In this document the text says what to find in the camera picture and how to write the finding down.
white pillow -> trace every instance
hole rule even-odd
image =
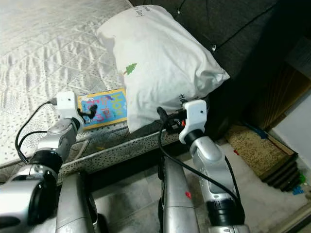
[[[113,52],[124,81],[130,132],[159,119],[157,107],[174,112],[229,78],[210,52],[160,6],[123,11],[105,22],[97,37]]]

floor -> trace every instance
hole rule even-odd
[[[252,233],[266,233],[299,207],[307,203],[304,195],[282,193],[262,183],[245,162],[233,152],[230,144],[221,145],[228,157],[240,189],[246,213],[245,223]],[[179,159],[192,166],[188,153]],[[198,179],[185,171],[201,232],[208,232],[208,218]],[[156,167],[93,192],[98,212],[105,216],[110,233],[159,232],[157,202],[161,183]],[[32,232],[55,232],[55,218]]]

white wall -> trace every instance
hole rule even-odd
[[[285,113],[287,116],[271,130],[311,169],[311,90]]]

children's book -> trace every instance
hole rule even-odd
[[[96,115],[91,121],[86,119],[85,130],[126,121],[127,108],[124,88],[78,96],[78,108],[82,112],[88,112],[94,104],[97,105]]]

colorful book cover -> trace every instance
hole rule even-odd
[[[97,105],[96,115],[90,122],[86,121],[85,130],[126,121],[127,108],[124,88],[78,96],[78,108],[82,112],[88,112],[94,104]]]

